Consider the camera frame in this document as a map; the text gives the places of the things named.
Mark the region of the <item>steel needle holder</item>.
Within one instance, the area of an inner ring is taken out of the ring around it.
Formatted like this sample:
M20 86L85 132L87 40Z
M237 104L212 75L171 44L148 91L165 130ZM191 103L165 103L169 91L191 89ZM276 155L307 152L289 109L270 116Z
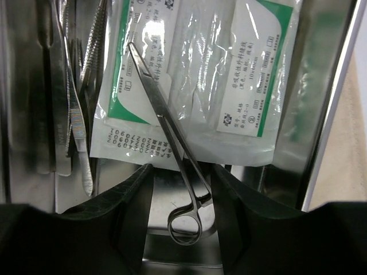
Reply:
M174 120L174 116L163 97L159 85L155 82L153 74L150 72L145 63L144 58L139 53L133 42L127 44L131 58L136 67L136 71L145 90L147 98L155 112L157 120L162 128L163 133L171 147L174 159L177 163L181 177L188 191L191 202L179 208L174 209L167 218L167 229L172 240L182 246L190 246L197 243L202 237L203 226L199 215L199 209L207 207L213 203L211 187L204 177L204 174L194 157L194 153L190 149L182 131ZM188 173L184 165L184 161L180 155L179 148L187 155L189 162L193 166L201 183L205 186L207 193L203 196L196 196L194 187L189 180ZM195 233L183 233L173 228L174 220L178 218L189 217L197 224Z

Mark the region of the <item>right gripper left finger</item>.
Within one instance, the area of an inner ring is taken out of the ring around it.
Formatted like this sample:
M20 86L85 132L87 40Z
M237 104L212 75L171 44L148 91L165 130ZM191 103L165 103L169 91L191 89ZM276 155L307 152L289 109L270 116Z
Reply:
M154 169L61 214L26 204L1 206L2 274L138 274Z

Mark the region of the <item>stainless steel instrument tray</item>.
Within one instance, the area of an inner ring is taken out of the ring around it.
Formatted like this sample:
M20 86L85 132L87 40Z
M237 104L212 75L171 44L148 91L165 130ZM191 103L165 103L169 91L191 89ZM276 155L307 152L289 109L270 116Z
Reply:
M78 73L81 67L77 55L85 54L99 2L56 1L64 57L64 37L67 37L74 72ZM366 2L301 2L272 162L263 166L218 165L261 194L293 209L310 212ZM112 3L107 1L104 70ZM146 164L94 158L90 147L95 192L89 197L83 190L78 151L70 140L66 150L72 172L69 176L56 173L49 23L48 1L1 2L1 206L26 204L49 214L61 214L124 182ZM170 76L173 43L167 69ZM65 72L68 92L66 58ZM168 98L163 97L186 139L178 113L170 104L170 93ZM179 152L196 196L205 195L207 190L187 155L182 148ZM198 164L211 187L210 172L217 163L198 161ZM191 200L179 168L173 171L152 167L153 194L138 274L225 274L213 203L199 209L203 226L200 240L190 246L175 243L167 229L167 218L174 209L188 205ZM183 217L174 220L173 228L195 233L197 224Z

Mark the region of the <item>beige surgical wrap cloth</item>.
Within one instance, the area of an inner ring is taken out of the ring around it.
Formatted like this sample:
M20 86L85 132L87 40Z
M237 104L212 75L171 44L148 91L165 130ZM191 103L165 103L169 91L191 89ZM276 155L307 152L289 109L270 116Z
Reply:
M338 201L366 201L366 135L355 55L350 60L309 209Z

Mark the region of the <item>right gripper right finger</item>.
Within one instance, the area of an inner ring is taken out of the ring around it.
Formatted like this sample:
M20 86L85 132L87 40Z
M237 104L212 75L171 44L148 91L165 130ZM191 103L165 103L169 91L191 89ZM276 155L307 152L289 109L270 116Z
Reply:
M366 273L366 203L331 202L299 211L218 164L210 182L225 274Z

